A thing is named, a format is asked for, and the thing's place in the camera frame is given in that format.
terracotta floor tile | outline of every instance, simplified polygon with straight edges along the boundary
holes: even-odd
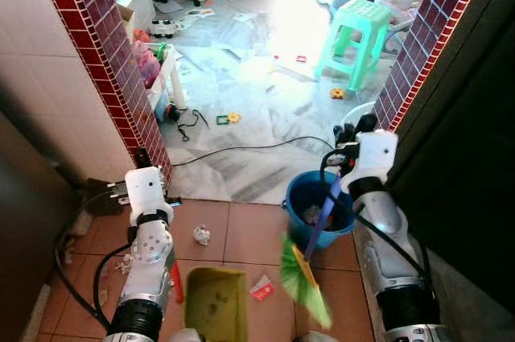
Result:
[[[196,267],[221,266],[221,262],[198,262],[193,260],[179,260],[180,279],[183,285],[183,292],[186,294],[187,275]],[[159,333],[159,342],[168,342],[173,332],[184,328],[184,312],[183,304],[175,302],[175,292],[171,291],[168,300],[167,313],[164,317],[161,332]]]
[[[38,334],[35,338],[35,342],[50,342],[52,336],[50,334]]]
[[[229,203],[185,200],[183,206],[174,208],[174,214],[171,234],[177,258],[220,262],[223,260]],[[193,239],[193,229],[197,225],[206,225],[211,231],[208,246],[204,247]]]
[[[100,255],[86,255],[75,281],[75,288],[89,303],[93,303],[93,276],[102,258]],[[100,289],[108,291],[108,299],[103,306],[107,319],[113,317],[127,278],[127,275],[122,275],[121,272],[114,269],[116,263],[121,260],[122,257],[119,256],[111,258],[107,264],[108,276],[101,278],[100,281]],[[102,338],[105,336],[105,330],[73,297],[69,297],[60,321],[57,324],[56,334],[61,336]]]
[[[100,338],[81,338],[79,336],[53,336],[51,342],[100,342]]]
[[[372,326],[361,274],[352,271],[313,269],[316,281],[332,311],[333,325],[330,330],[310,319],[306,309],[295,304],[297,334],[304,336],[308,331],[317,331],[339,341],[373,342]]]
[[[278,266],[287,224],[288,214],[279,206],[231,203],[225,262]]]
[[[354,238],[348,234],[337,239],[327,249],[317,250],[311,257],[311,266],[331,270],[359,271]]]
[[[129,216],[130,207],[125,206],[119,215],[95,217],[88,234],[76,240],[74,252],[105,255],[127,244]]]
[[[224,263],[224,267],[244,270],[247,273],[247,321],[249,342],[291,342],[295,338],[295,305],[282,289],[278,266]],[[266,274],[275,292],[258,302],[248,294],[251,286]]]
[[[72,264],[65,267],[64,270],[72,283],[76,281],[77,273],[83,262],[84,255],[74,254],[72,255]],[[43,312],[39,332],[52,334],[55,331],[69,294],[68,289],[55,272],[51,279],[50,296],[48,297],[47,306]]]

red plastic piece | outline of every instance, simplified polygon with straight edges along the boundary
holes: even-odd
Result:
[[[184,302],[184,293],[183,287],[180,284],[180,272],[179,266],[177,266],[177,262],[171,267],[171,280],[174,281],[174,291],[175,291],[175,302],[177,304],[181,304]]]

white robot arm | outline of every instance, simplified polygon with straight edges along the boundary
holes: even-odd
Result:
[[[169,224],[174,214],[166,204],[159,169],[144,167],[126,175],[133,265],[104,342],[157,342],[171,288],[175,262]]]
[[[395,159],[397,135],[384,130],[362,132],[356,134],[356,141],[359,155],[340,186],[354,200],[353,210],[360,215],[356,218],[364,218],[382,232],[378,236],[369,228],[363,273],[381,308],[386,342],[451,342],[447,327],[440,323],[432,285],[383,238],[389,237],[418,262],[406,215],[384,188]]]

black cable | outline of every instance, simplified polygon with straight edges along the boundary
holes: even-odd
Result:
[[[72,227],[73,223],[75,222],[75,219],[79,216],[79,214],[93,201],[98,200],[102,196],[105,196],[107,194],[110,194],[111,191],[105,191],[102,192],[89,200],[87,200],[85,203],[83,203],[77,210],[76,214],[73,216],[72,220],[70,220],[68,223],[65,223],[63,225],[63,228],[58,233],[56,239],[54,240],[53,245],[53,251],[54,251],[54,258],[56,262],[56,268],[57,268],[57,274],[60,276],[61,280],[63,281],[66,288],[70,291],[73,298],[93,317],[95,318],[102,327],[107,331],[109,328],[109,322],[106,322],[105,317],[102,318],[101,315],[98,313],[98,311],[92,307],[82,295],[79,294],[79,292],[76,290],[76,288],[70,283],[68,277],[66,276],[66,273],[64,272],[63,266],[61,265],[59,251],[60,248],[63,246],[64,239],[66,238],[66,235],[68,234],[69,229]]]
[[[347,210],[348,207],[346,207],[336,197],[334,197],[334,195],[331,193],[331,188],[325,182],[325,172],[324,171],[325,171],[325,167],[327,164],[327,160],[329,157],[331,157],[332,155],[335,155],[335,154],[343,154],[343,151],[341,149],[336,149],[336,150],[330,151],[323,157],[322,163],[320,164],[320,181],[322,182],[322,185],[324,185],[329,199],[331,199],[340,208]],[[426,271],[403,248],[401,248],[401,246],[399,244],[397,244],[394,240],[392,240],[388,235],[383,233],[378,227],[376,227],[370,221],[366,220],[361,215],[361,211],[356,212],[354,217],[356,218],[356,220],[358,220],[360,223],[362,223],[365,227],[367,227],[372,232],[377,234],[389,246],[391,246],[393,249],[395,249],[417,271],[417,273],[421,276],[422,280],[427,284],[427,287],[429,288],[429,290],[431,291],[431,294],[433,295],[433,299],[435,300],[436,303],[438,303],[437,298],[436,298],[436,292],[433,287],[433,283],[431,281],[431,278],[426,273]]]
[[[204,123],[206,124],[208,129],[211,129],[209,127],[208,122],[206,121],[206,118],[204,118],[204,115],[202,115],[202,113],[199,110],[193,109],[192,110],[192,115],[194,115],[196,117],[196,119],[195,119],[195,121],[193,123],[181,123],[181,124],[179,124],[177,122],[177,130],[183,135],[183,142],[188,142],[190,140],[190,138],[186,134],[186,131],[184,131],[183,127],[184,126],[186,126],[186,127],[193,127],[193,126],[195,126],[196,123],[199,121],[199,118],[202,118],[202,121],[204,121]]]
[[[93,303],[95,305],[95,309],[97,310],[98,316],[102,318],[103,322],[109,324],[109,321],[105,317],[104,312],[102,311],[102,305],[100,304],[100,298],[98,296],[98,290],[100,285],[100,275],[102,273],[102,269],[104,268],[105,263],[112,258],[117,253],[123,252],[126,249],[130,248],[130,243],[125,244],[124,246],[115,249],[114,251],[108,253],[104,256],[97,269],[95,270],[95,278],[93,279]]]
[[[305,135],[305,136],[302,136],[302,137],[297,137],[297,138],[289,139],[288,141],[276,143],[275,145],[226,147],[225,149],[215,150],[215,151],[212,151],[211,153],[207,153],[206,155],[201,155],[200,157],[197,157],[196,159],[191,159],[190,161],[187,161],[185,163],[173,163],[172,166],[174,166],[174,167],[181,167],[181,166],[184,166],[184,165],[188,165],[188,164],[194,163],[195,161],[198,161],[200,159],[205,159],[206,157],[208,157],[210,155],[215,155],[215,154],[221,153],[222,151],[235,150],[235,149],[272,149],[274,147],[278,147],[278,146],[281,146],[281,145],[286,145],[287,143],[290,143],[290,142],[293,142],[293,141],[298,141],[299,139],[307,139],[307,138],[316,139],[317,141],[321,141],[321,142],[325,143],[327,146],[329,146],[332,149],[332,145],[329,142],[323,140],[322,138],[313,137],[311,135]]]

marble floor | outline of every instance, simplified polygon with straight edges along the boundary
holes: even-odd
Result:
[[[192,3],[183,1],[185,10]],[[332,127],[352,108],[373,101],[395,56],[384,54],[375,74],[357,94],[329,97],[345,89],[348,78],[326,70],[315,81],[315,67],[328,31],[327,10],[316,0],[213,0],[215,14],[197,20],[174,36],[183,55],[179,74],[188,111],[179,123],[199,121],[185,130],[183,142],[174,122],[161,131],[174,164],[233,146],[268,146],[300,136],[333,143]],[[245,21],[235,19],[247,14]],[[183,12],[160,14],[180,19]],[[306,56],[306,63],[296,62]],[[218,126],[216,116],[236,112],[236,124]],[[280,204],[288,183],[299,173],[319,168],[330,148],[304,139],[274,149],[228,150],[189,165],[174,167],[173,193],[183,198]]]

